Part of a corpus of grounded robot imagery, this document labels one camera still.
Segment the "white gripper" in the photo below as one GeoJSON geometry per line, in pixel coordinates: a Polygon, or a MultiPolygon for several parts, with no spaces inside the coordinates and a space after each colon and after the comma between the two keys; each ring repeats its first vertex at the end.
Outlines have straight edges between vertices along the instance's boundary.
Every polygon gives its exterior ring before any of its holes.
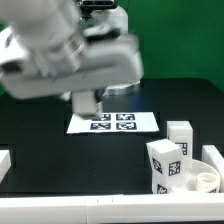
{"type": "Polygon", "coordinates": [[[121,35],[78,49],[67,44],[40,52],[23,47],[29,52],[25,71],[5,74],[0,70],[0,85],[17,99],[104,89],[137,82],[143,76],[139,41],[134,35],[121,35]]]}

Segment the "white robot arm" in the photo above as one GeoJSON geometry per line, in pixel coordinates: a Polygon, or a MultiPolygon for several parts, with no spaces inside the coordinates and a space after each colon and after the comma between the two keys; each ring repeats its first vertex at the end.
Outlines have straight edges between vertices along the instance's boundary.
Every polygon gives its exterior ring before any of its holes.
{"type": "Polygon", "coordinates": [[[101,89],[143,76],[138,39],[88,43],[72,0],[0,0],[0,84],[18,99],[101,89]]]}

